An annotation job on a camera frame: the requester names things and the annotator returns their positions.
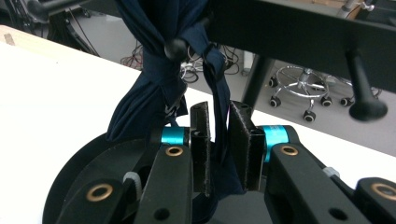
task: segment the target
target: white table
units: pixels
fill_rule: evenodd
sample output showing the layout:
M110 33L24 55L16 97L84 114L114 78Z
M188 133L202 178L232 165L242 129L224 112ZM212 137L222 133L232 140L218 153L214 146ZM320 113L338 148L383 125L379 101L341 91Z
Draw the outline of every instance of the white table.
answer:
M15 46L4 43L5 34ZM6 26L0 26L0 64L0 224L41 223L54 178L75 152L106 132L139 72ZM212 104L211 95L193 89L186 97L189 106ZM396 182L394 157L259 111L252 119L292 125L350 187L368 176ZM189 117L178 122L189 126Z

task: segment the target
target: white tabletop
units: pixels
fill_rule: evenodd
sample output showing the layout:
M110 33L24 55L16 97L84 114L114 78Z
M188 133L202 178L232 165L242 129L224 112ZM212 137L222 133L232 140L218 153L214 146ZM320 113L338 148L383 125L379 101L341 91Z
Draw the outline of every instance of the white tabletop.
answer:
M15 46L2 42L5 33ZM4 26L0 64L0 223L41 223L54 178L74 153L106 132L139 72ZM193 89L186 98L189 106L212 104L211 95ZM369 176L396 182L394 157L259 111L252 119L256 125L292 125L350 187ZM190 123L188 116L177 121Z

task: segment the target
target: dark blue cloth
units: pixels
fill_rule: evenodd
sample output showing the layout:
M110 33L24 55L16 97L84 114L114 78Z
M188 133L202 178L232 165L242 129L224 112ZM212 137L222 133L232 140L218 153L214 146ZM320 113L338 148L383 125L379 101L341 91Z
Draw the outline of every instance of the dark blue cloth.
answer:
M227 150L226 120L230 91L224 77L224 56L212 45L205 28L197 22L207 0L116 0L119 12L135 38L143 45L143 71L121 99L110 121L106 139L143 137L152 124L164 125L167 118L187 114L186 84L179 77L180 63L168 60L164 44L173 38L186 40L204 58L204 76L213 93L216 141L211 150L210 197L193 200L193 223L205 223L218 201L243 193L233 160Z

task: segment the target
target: gray floor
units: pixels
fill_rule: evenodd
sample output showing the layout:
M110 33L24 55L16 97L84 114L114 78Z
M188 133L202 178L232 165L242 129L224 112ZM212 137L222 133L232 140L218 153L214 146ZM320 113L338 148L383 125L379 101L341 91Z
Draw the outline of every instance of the gray floor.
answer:
M120 63L121 58L131 56L132 50L135 48L135 40L121 19L92 13L90 18L78 17L78 21L101 57ZM239 50L237 52L240 56L239 67L242 70L243 54ZM287 63L276 62L273 68L274 72L285 64ZM232 99L240 101L248 76L238 73L226 77L231 89ZM202 76L197 82L190 84L190 87L210 93L210 89ZM317 118L314 122L307 122L303 119L303 113L309 106L308 100L292 96L287 92L281 92L278 97L281 99L282 105L273 108L269 105L273 93L274 89L268 86L266 80L255 109L396 156L396 138L393 137L396 134L395 94L383 91L380 95L380 99L389 107L389 112L383 119L374 122L360 122L348 115L347 107L339 104L341 98L352 95L352 90L343 83L337 83L335 86L331 86L333 104L324 107L316 102L314 111Z

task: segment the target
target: navy blue fabric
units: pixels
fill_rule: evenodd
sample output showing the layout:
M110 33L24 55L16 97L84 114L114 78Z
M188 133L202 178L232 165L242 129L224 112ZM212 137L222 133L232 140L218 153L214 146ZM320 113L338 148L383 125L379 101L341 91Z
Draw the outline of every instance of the navy blue fabric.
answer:
M216 141L211 150L212 193L210 197L200 194L193 199L192 222L205 223L213 216L219 200L243 193L227 150L230 90L224 77L224 56L210 45L205 28L197 22L207 0L116 0L116 3L125 24L143 45L144 68L114 112L107 130L108 141L143 137L151 124L161 126L187 114L183 96L187 86L179 77L180 63L169 61L164 54L166 41L185 39L204 58L204 76L214 99Z

